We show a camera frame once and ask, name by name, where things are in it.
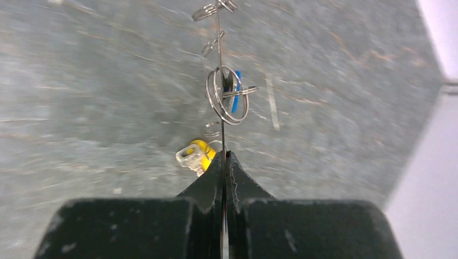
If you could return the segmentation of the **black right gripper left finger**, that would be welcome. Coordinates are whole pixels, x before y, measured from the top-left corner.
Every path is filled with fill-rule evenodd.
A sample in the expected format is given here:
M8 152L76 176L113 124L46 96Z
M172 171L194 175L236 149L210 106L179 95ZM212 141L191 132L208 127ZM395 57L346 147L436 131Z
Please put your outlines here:
M165 198L87 198L52 216L35 258L222 258L223 157Z

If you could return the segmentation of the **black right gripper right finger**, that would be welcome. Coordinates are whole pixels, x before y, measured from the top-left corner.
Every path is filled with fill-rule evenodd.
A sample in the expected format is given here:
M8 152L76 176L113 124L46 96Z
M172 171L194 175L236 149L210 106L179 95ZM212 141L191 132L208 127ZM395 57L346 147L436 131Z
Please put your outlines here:
M401 258L384 213L364 200L276 199L225 158L230 258Z

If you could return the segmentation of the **yellow tagged key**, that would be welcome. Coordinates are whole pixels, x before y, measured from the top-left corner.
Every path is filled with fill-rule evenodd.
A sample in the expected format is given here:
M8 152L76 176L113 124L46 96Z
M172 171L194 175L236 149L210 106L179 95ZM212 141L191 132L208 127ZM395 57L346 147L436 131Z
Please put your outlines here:
M188 146L176 153L179 165L194 171L198 178L201 177L207 171L217 153L211 147L213 143L222 144L223 142L220 140L206 142L200 139L191 141Z

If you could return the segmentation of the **blue tagged key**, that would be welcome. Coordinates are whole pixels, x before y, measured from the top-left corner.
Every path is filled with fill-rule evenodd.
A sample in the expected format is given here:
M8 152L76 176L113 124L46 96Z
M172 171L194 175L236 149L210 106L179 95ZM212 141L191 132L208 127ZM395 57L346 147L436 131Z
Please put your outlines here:
M241 90L241 86L239 82L236 80L235 76L232 73L228 73L228 75L224 77L223 92L230 93L230 92L236 92L240 90ZM235 114L238 109L238 101L239 101L239 96L223 97L224 105L231 108L232 114Z

